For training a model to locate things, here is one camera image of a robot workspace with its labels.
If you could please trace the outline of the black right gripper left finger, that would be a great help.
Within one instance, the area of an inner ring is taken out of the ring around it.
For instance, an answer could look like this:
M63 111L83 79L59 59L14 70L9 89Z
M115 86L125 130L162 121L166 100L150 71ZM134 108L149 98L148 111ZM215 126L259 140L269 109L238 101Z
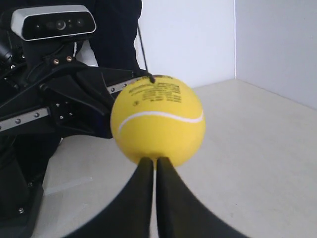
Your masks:
M153 200L153 161L142 158L122 191L68 238L148 238Z

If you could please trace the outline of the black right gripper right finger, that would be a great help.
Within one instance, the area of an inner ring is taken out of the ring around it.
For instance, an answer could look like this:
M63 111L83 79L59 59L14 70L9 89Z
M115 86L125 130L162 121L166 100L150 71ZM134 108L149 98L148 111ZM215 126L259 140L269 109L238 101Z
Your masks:
M186 186L167 157L157 160L157 226L160 238L243 238Z

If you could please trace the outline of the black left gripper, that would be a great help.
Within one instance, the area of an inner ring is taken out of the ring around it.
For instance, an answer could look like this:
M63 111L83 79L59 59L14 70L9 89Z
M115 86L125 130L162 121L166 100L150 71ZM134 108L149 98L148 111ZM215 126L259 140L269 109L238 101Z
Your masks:
M110 109L134 77L131 70L87 66L70 58L44 62L1 103L0 142L47 133L110 139Z

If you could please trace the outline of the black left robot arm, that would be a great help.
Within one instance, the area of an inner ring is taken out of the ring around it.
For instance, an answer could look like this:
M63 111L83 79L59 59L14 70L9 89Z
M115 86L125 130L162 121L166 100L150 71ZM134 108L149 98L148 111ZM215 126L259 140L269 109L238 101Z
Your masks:
M42 175L61 139L110 138L114 95L106 81L136 72L109 2L104 22L92 0L0 3L0 235L32 235Z

